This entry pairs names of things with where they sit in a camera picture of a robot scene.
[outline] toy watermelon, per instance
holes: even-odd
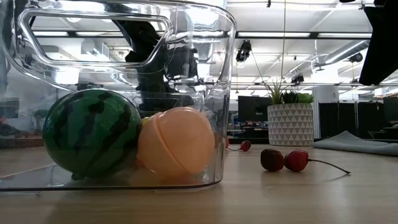
[[[58,100],[44,121],[44,145],[73,180],[117,171],[137,154],[142,128],[136,107],[113,91],[90,89]]]

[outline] white geometric planter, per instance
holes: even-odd
[[[286,103],[268,106],[269,144],[309,146],[313,143],[312,105]]]

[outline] green plant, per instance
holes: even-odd
[[[295,91],[290,91],[290,92],[284,92],[282,93],[282,98],[284,99],[284,103],[298,103],[299,102],[299,96]]]
[[[308,93],[298,93],[298,103],[312,103],[313,96]]]
[[[273,105],[278,105],[278,104],[284,103],[283,99],[282,99],[282,92],[283,92],[283,90],[286,87],[282,88],[282,80],[280,82],[277,81],[276,83],[274,83],[272,81],[272,83],[273,83],[273,86],[274,86],[273,88],[271,86],[269,86],[268,84],[264,83],[264,85],[266,86],[267,90],[270,91],[269,94],[270,94],[270,98],[272,100],[272,104]]]

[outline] clear plastic bin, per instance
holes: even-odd
[[[33,29],[44,17],[119,30]],[[175,1],[2,0],[0,20],[0,191],[222,180],[236,29],[228,12]],[[103,58],[106,47],[88,35],[116,35],[132,50],[125,61]],[[85,57],[60,57],[54,38],[80,38]]]

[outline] pipe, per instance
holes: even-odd
[[[325,63],[316,64],[316,67],[321,67],[325,65],[331,65],[337,63],[341,60],[349,58],[362,50],[369,47],[370,40],[354,40],[344,47],[336,50],[335,52],[327,55],[324,59]]]

